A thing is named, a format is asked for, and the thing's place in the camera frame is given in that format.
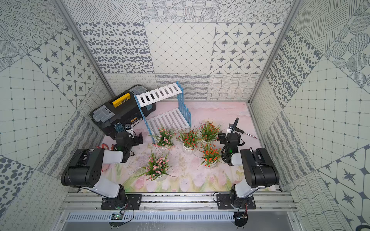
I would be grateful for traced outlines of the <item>orange flower pot front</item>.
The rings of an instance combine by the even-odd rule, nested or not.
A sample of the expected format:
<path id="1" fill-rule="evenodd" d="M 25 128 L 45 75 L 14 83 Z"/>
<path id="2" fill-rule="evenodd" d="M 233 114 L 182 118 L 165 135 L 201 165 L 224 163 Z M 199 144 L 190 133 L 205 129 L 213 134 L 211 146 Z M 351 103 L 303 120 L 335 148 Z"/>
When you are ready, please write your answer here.
<path id="1" fill-rule="evenodd" d="M 221 149 L 217 148 L 214 144 L 202 144 L 200 146 L 200 151 L 202 152 L 202 164 L 206 168 L 216 167 L 218 162 L 222 160 Z"/>

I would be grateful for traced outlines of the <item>pink flower pot back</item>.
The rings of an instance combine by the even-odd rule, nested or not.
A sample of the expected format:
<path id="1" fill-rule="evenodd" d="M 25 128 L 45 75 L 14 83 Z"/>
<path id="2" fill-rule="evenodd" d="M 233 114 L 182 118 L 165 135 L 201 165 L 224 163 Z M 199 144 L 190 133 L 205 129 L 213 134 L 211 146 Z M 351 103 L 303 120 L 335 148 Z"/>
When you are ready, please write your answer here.
<path id="1" fill-rule="evenodd" d="M 155 140 L 155 146 L 160 148 L 167 148 L 173 146 L 172 138 L 175 135 L 174 129 L 159 128 L 159 135 L 151 135 Z"/>

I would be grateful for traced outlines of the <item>pink flower pot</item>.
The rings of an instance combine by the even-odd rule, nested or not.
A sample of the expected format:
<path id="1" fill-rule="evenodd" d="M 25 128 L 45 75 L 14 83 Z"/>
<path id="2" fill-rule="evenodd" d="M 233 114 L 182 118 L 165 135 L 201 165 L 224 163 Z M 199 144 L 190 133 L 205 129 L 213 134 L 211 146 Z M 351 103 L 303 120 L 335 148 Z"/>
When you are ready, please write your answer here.
<path id="1" fill-rule="evenodd" d="M 155 146 L 160 148 L 167 148 L 173 146 L 172 138 L 175 135 L 174 129 L 159 128 L 159 135 L 151 135 L 155 140 Z"/>
<path id="2" fill-rule="evenodd" d="M 151 152 L 146 166 L 142 167 L 145 171 L 137 177 L 145 176 L 147 181 L 155 181 L 163 176 L 170 176 L 168 170 L 171 168 L 169 161 L 170 152 Z"/>

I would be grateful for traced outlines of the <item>pink flower pot front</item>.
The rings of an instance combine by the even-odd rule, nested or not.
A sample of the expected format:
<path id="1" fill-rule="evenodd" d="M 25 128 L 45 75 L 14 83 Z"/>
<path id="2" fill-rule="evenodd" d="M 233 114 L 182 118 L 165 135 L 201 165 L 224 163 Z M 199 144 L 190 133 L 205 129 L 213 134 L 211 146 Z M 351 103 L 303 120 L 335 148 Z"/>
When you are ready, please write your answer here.
<path id="1" fill-rule="evenodd" d="M 168 170 L 171 168 L 169 161 L 170 152 L 151 152 L 146 166 L 142 167 L 145 171 L 137 177 L 145 176 L 147 181 L 155 181 L 163 176 L 170 176 Z"/>

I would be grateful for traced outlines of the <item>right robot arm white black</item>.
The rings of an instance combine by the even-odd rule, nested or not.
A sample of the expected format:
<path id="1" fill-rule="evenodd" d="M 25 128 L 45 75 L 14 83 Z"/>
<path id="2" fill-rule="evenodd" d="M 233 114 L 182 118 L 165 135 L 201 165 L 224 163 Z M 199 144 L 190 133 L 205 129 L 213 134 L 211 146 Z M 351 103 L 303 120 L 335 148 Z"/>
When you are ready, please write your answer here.
<path id="1" fill-rule="evenodd" d="M 253 194 L 259 189 L 279 183 L 279 173 L 267 149 L 239 150 L 238 147 L 245 143 L 240 142 L 241 135 L 235 132 L 219 133 L 218 139 L 224 145 L 221 151 L 223 162 L 230 166 L 243 167 L 244 173 L 242 180 L 232 185 L 228 194 L 216 195 L 218 209 L 237 209 L 243 206 L 256 209 Z"/>

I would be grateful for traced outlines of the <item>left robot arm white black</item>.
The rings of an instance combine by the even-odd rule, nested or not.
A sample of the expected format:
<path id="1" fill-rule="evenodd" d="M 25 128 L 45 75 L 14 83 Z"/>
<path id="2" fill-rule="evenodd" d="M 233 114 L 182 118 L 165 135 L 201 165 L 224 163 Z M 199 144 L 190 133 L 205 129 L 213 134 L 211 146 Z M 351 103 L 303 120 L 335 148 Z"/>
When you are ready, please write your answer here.
<path id="1" fill-rule="evenodd" d="M 83 188 L 102 196 L 102 210 L 138 210 L 142 195 L 127 195 L 122 185 L 102 175 L 103 165 L 126 163 L 134 156 L 133 146 L 143 144 L 143 134 L 119 132 L 113 150 L 78 149 L 61 175 L 64 186 Z"/>

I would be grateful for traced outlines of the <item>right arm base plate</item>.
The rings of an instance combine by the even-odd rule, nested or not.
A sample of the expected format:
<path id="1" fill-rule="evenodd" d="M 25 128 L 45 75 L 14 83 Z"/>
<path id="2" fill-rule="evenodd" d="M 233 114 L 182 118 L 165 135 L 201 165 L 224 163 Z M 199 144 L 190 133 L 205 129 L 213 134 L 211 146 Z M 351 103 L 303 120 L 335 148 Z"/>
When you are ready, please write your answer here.
<path id="1" fill-rule="evenodd" d="M 239 198 L 230 194 L 217 194 L 216 202 L 218 209 L 242 209 L 245 208 L 245 204 L 248 209 L 256 209 L 253 195 Z"/>

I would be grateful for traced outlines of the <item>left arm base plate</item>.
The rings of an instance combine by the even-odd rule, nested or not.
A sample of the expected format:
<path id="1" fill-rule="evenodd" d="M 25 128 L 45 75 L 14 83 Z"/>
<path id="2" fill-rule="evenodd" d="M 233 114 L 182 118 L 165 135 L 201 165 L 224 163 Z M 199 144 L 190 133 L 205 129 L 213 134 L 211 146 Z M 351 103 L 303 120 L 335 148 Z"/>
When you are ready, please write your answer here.
<path id="1" fill-rule="evenodd" d="M 124 197 L 102 198 L 102 210 L 138 210 L 141 205 L 141 194 L 127 194 Z"/>

